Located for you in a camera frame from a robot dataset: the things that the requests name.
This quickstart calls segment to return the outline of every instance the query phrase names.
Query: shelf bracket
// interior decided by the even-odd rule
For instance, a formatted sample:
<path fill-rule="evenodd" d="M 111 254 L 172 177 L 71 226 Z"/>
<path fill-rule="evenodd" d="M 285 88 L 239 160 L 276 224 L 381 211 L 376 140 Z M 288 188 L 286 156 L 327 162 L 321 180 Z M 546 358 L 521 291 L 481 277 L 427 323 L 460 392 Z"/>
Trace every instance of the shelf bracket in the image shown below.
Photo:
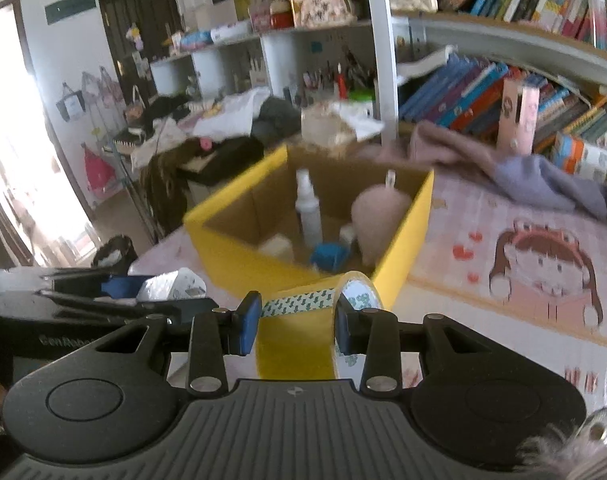
<path fill-rule="evenodd" d="M 410 41 L 414 59 L 422 59 L 428 54 L 426 27 L 418 24 L 410 25 Z"/>

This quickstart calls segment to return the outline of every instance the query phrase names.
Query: hanging bag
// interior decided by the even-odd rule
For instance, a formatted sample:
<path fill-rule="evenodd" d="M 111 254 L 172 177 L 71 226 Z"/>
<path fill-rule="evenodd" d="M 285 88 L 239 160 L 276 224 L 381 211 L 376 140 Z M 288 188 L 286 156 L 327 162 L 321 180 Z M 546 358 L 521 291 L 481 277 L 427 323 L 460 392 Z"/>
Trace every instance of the hanging bag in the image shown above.
<path fill-rule="evenodd" d="M 110 77 L 105 66 L 100 66 L 99 71 L 101 73 L 100 89 L 104 106 L 109 108 L 112 105 L 112 102 L 122 103 L 123 92 L 121 91 L 121 85 Z"/>
<path fill-rule="evenodd" d="M 88 189 L 99 199 L 106 198 L 109 192 L 116 187 L 116 173 L 114 168 L 95 152 L 82 143 Z"/>
<path fill-rule="evenodd" d="M 86 112 L 86 102 L 81 90 L 74 91 L 66 82 L 63 83 L 62 99 L 57 101 L 57 110 L 67 123 L 75 121 Z"/>
<path fill-rule="evenodd" d="M 130 126 L 133 126 L 141 119 L 144 110 L 145 104 L 141 99 L 141 92 L 139 92 L 139 87 L 134 85 L 132 86 L 132 103 L 125 109 L 125 120 Z"/>

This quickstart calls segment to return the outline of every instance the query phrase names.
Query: pink toy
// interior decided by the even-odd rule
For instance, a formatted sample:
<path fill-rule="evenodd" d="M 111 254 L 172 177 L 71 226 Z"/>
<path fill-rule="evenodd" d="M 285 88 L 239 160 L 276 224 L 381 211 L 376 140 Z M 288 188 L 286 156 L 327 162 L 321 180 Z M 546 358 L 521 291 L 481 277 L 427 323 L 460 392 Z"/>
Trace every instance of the pink toy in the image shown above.
<path fill-rule="evenodd" d="M 504 82 L 497 150 L 505 155 L 530 155 L 539 109 L 539 89 L 520 81 Z"/>
<path fill-rule="evenodd" d="M 394 171 L 389 171 L 385 186 L 369 187 L 352 204 L 352 224 L 367 267 L 381 260 L 412 203 L 407 194 L 394 189 L 394 179 Z"/>

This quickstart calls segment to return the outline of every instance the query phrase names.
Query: roll of tape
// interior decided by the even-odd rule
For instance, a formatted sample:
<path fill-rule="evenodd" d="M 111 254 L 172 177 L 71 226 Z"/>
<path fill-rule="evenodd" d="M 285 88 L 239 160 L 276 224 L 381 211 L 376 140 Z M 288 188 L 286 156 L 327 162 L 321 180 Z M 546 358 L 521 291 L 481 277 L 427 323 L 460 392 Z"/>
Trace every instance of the roll of tape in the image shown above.
<path fill-rule="evenodd" d="M 335 348 L 334 308 L 341 294 L 356 310 L 383 307 L 373 282 L 356 271 L 267 298 L 256 336 L 261 379 L 327 380 L 351 375 L 339 368 L 351 368 L 358 358 L 342 356 Z"/>

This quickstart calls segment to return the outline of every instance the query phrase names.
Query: white shelf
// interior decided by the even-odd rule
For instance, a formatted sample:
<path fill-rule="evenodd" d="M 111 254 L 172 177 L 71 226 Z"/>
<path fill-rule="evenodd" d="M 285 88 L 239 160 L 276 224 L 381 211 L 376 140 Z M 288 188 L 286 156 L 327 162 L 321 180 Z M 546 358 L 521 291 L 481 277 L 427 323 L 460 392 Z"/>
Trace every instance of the white shelf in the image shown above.
<path fill-rule="evenodd" d="M 488 56 L 560 75 L 583 88 L 607 86 L 607 52 L 518 23 L 469 14 L 409 13 L 412 49 L 424 57 L 447 44 L 466 56 Z"/>

